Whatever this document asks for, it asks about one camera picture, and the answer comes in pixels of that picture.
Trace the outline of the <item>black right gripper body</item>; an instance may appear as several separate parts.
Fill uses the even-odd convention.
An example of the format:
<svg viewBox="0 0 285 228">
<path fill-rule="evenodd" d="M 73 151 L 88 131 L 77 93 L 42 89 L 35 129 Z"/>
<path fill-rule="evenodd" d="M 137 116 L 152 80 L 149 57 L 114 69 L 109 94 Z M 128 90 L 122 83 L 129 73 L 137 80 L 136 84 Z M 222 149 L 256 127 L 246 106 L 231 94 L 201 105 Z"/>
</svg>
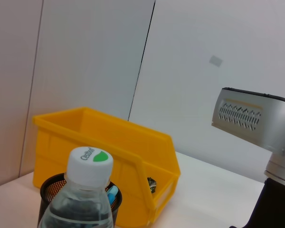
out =
<svg viewBox="0 0 285 228">
<path fill-rule="evenodd" d="M 285 228 L 285 185 L 268 178 L 244 228 Z"/>
</svg>

